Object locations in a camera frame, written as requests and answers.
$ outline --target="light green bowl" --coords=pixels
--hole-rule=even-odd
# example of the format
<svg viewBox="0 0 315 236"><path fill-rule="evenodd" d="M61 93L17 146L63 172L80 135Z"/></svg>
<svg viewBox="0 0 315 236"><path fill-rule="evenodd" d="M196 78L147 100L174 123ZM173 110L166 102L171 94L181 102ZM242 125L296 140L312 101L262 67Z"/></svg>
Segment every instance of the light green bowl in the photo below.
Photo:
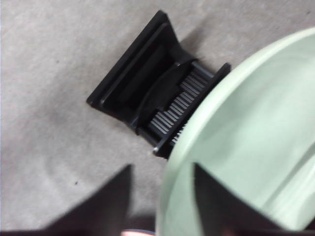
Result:
<svg viewBox="0 0 315 236"><path fill-rule="evenodd" d="M315 216L315 28L260 50L219 83L169 158L159 236L201 236L192 162L285 229Z"/></svg>

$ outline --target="gray carpet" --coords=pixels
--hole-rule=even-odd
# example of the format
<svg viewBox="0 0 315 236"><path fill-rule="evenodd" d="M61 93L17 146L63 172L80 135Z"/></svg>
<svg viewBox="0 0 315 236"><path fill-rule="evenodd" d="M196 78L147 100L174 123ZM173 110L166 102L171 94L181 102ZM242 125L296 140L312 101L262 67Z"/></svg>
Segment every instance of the gray carpet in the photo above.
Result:
<svg viewBox="0 0 315 236"><path fill-rule="evenodd" d="M315 25L313 0L2 0L2 229L47 225L127 163L131 214L155 211L166 161L85 100L159 9L212 70Z"/></svg>

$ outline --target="black plastic bracket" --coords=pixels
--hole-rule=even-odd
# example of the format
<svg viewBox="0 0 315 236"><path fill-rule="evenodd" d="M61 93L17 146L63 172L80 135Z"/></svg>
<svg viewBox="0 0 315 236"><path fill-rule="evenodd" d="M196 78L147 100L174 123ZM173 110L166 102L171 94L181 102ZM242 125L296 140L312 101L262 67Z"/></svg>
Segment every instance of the black plastic bracket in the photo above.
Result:
<svg viewBox="0 0 315 236"><path fill-rule="evenodd" d="M167 158L197 106L229 72L228 63L214 75L204 69L158 11L87 103L123 121Z"/></svg>

